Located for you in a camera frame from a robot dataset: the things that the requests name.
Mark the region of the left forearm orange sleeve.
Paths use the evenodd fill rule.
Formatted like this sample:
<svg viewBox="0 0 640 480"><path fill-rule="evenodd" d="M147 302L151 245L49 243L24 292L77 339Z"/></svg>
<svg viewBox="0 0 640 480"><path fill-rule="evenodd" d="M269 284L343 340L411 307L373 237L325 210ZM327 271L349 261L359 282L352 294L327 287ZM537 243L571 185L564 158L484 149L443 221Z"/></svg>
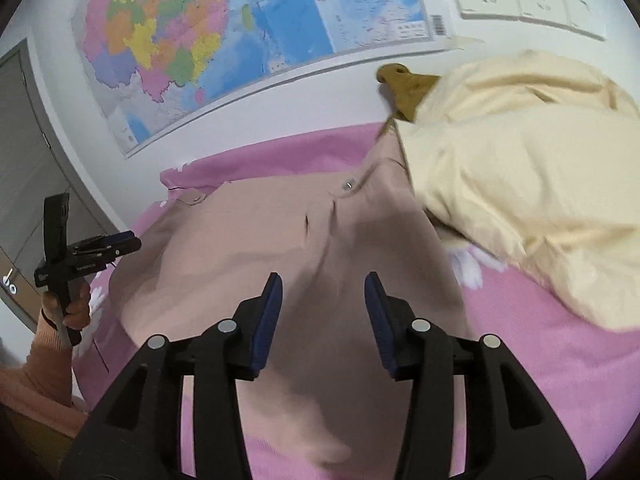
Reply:
<svg viewBox="0 0 640 480"><path fill-rule="evenodd" d="M25 364L1 370L1 404L66 437L76 437L87 415L73 404L72 355L40 315Z"/></svg>

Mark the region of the person left hand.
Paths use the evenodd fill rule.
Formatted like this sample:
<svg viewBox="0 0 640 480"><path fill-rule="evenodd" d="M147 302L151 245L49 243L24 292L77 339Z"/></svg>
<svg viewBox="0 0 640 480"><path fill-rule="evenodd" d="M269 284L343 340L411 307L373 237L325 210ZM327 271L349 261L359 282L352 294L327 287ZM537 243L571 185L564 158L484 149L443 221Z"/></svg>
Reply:
<svg viewBox="0 0 640 480"><path fill-rule="evenodd" d="M72 330L83 330L90 323L90 287L86 282L81 282L76 287L76 296L66 308L63 324ZM41 315L53 322L53 315L62 309L58 297L53 292L44 292L41 296Z"/></svg>

